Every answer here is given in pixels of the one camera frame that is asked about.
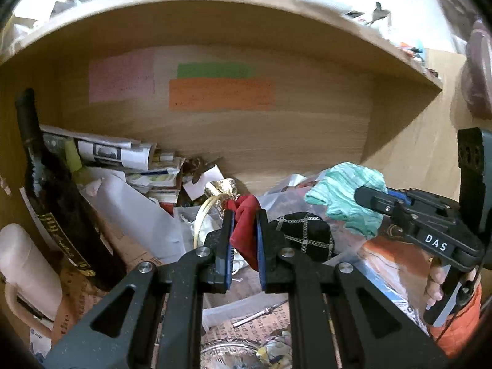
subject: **brown object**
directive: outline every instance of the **brown object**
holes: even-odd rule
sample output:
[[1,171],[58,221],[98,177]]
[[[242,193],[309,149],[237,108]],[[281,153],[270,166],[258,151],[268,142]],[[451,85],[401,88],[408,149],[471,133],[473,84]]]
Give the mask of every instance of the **brown object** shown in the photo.
[[89,283],[77,268],[64,260],[60,273],[63,297],[58,308],[51,343],[55,345],[106,294]]
[[36,330],[39,334],[45,337],[51,337],[51,330],[43,325],[39,320],[33,317],[22,305],[17,302],[17,288],[9,282],[5,283],[5,300],[7,306],[16,317],[21,319],[26,325]]
[[473,24],[466,44],[466,63],[463,66],[463,97],[472,115],[492,119],[492,36],[481,20]]
[[186,78],[169,81],[169,110],[269,110],[272,84],[263,79]]

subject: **blue gripper pad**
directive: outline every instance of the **blue gripper pad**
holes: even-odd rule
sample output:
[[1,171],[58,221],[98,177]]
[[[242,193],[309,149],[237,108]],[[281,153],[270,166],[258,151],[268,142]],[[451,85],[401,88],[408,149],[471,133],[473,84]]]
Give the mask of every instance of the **blue gripper pad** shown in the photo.
[[227,263],[226,263],[226,275],[225,275],[225,285],[227,287],[227,290],[231,289],[231,284],[232,284],[232,267],[234,263],[234,248],[231,245],[231,236],[232,232],[234,231],[234,225],[235,225],[235,220],[236,220],[236,214],[233,212],[232,213],[232,220],[231,220],[231,229],[229,231],[229,243],[227,244]]
[[258,260],[258,273],[260,277],[261,290],[265,291],[265,251],[263,249],[263,235],[261,233],[260,217],[256,215],[256,258]]

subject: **orange sticky note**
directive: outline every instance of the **orange sticky note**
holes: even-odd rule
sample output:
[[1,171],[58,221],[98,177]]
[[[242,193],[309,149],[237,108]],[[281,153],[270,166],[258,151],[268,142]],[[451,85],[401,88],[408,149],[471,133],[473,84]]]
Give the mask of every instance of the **orange sticky note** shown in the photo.
[[169,81],[172,111],[264,111],[273,102],[273,85],[265,79],[195,77]]

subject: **metal screw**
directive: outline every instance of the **metal screw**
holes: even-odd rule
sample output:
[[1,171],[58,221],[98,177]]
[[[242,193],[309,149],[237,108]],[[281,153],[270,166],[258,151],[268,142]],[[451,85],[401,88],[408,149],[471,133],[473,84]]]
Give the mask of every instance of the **metal screw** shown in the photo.
[[342,273],[352,273],[354,267],[348,262],[342,262],[339,265],[339,271]]
[[286,248],[282,248],[280,250],[280,255],[284,258],[292,258],[294,256],[296,252],[294,251],[293,248],[289,248],[289,247],[286,247]]
[[140,273],[148,273],[152,270],[152,268],[153,268],[152,262],[145,261],[138,266],[138,271]]
[[203,247],[198,247],[196,250],[196,255],[198,255],[199,257],[206,257],[208,255],[210,255],[210,248],[206,247],[206,246],[203,246]]

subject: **red cloth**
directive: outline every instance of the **red cloth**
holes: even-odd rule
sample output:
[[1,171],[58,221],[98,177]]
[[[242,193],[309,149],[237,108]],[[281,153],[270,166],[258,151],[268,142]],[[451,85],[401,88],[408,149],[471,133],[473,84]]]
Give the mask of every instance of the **red cloth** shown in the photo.
[[236,226],[231,236],[231,244],[239,251],[249,266],[257,271],[255,219],[256,211],[261,209],[260,203],[254,195],[247,195],[240,196],[236,201],[227,200],[225,207],[236,213]]
[[[442,335],[439,343],[437,343],[450,358],[456,356],[473,337],[473,333],[477,329],[480,320],[481,297],[482,285],[479,284],[472,300],[458,313],[458,315],[456,315],[451,326],[447,329],[446,333]],[[437,339],[441,335],[446,328],[446,324],[447,321],[442,327],[429,326],[429,331],[434,339]]]

